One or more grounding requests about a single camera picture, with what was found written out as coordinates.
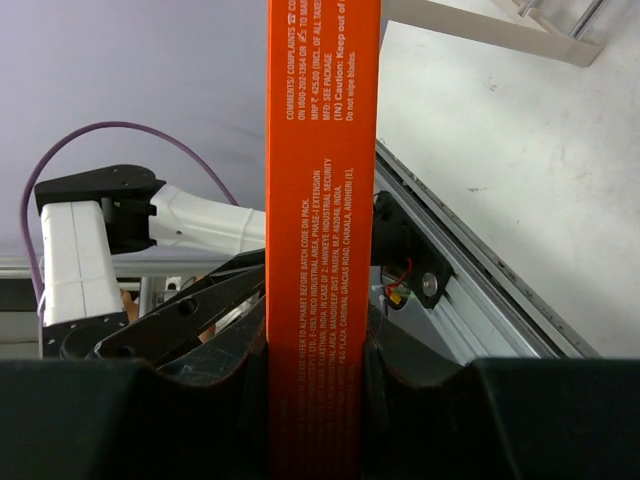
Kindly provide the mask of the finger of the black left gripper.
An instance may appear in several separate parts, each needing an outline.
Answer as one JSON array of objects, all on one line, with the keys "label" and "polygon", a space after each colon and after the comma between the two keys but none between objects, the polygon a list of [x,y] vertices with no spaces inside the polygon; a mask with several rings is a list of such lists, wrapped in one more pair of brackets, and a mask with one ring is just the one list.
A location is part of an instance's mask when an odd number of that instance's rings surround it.
[{"label": "finger of the black left gripper", "polygon": [[[141,360],[158,370],[238,370],[259,342],[264,326],[265,266],[195,295],[174,297],[92,347],[91,360]],[[206,342],[198,336],[247,301],[238,319]]]},{"label": "finger of the black left gripper", "polygon": [[192,282],[189,286],[180,290],[174,296],[175,300],[195,295],[197,292],[226,280],[234,278],[240,274],[247,273],[265,264],[265,250],[255,250],[236,255],[220,267],[205,274],[200,280]]}]

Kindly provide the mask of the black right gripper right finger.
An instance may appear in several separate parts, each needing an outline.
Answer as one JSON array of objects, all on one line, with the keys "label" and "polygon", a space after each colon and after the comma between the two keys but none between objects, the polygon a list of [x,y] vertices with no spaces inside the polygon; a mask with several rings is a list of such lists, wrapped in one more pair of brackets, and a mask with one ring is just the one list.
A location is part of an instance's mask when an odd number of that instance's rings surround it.
[{"label": "black right gripper right finger", "polygon": [[368,312],[366,479],[635,479],[635,360],[480,358],[461,366]]}]

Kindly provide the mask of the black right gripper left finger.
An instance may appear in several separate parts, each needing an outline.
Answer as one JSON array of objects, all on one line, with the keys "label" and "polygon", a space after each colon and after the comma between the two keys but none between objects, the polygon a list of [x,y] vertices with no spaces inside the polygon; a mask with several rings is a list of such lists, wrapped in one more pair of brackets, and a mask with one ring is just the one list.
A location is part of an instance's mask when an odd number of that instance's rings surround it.
[{"label": "black right gripper left finger", "polygon": [[156,369],[132,360],[6,360],[5,479],[263,479],[265,305]]}]

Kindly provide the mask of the orange Gillette Fusion box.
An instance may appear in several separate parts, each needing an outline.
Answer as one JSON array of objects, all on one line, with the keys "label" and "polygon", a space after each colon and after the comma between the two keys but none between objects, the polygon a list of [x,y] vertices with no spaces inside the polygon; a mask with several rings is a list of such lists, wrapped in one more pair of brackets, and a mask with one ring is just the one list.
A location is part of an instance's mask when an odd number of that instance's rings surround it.
[{"label": "orange Gillette Fusion box", "polygon": [[273,479],[360,475],[381,5],[268,5],[266,338]]}]

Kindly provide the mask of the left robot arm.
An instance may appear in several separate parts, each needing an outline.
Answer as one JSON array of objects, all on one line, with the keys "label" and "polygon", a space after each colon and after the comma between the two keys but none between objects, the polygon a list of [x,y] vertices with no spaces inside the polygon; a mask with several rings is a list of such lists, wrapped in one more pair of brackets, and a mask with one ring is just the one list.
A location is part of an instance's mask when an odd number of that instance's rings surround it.
[{"label": "left robot arm", "polygon": [[[262,212],[187,194],[134,165],[44,181],[35,198],[45,247],[46,358],[140,358],[162,366],[264,293]],[[112,259],[157,245],[207,250],[226,262],[129,322]]]}]

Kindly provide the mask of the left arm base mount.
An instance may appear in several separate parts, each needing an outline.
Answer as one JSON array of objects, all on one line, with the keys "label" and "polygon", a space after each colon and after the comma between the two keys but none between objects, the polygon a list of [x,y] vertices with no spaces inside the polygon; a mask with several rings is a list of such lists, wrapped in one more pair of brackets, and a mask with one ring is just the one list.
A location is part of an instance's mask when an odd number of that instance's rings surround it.
[{"label": "left arm base mount", "polygon": [[436,306],[453,269],[388,191],[374,195],[371,265],[381,269],[390,308],[413,296],[426,309]]}]

